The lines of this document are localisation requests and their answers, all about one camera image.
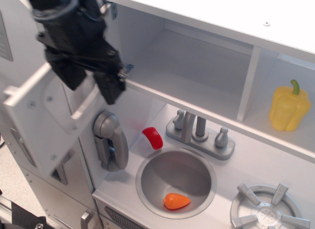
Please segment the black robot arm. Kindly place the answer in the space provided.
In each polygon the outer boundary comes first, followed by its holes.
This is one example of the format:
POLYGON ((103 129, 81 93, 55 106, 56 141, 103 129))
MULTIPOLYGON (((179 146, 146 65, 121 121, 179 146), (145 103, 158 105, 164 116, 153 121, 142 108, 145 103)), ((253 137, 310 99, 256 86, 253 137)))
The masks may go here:
POLYGON ((54 73, 75 90, 93 73, 108 105, 126 89, 126 70, 118 51, 104 38, 106 23, 97 0, 29 0, 44 27, 37 40, 54 73))

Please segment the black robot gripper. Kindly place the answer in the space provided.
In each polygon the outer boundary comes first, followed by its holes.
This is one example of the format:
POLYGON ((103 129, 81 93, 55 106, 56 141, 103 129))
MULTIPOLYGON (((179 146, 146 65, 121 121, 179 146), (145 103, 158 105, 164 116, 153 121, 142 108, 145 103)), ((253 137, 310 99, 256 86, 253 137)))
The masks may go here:
POLYGON ((94 79, 108 105, 126 89, 118 52, 104 38, 104 13, 97 0, 31 0, 33 18, 44 31, 37 36, 54 73, 76 90, 86 78, 94 79))

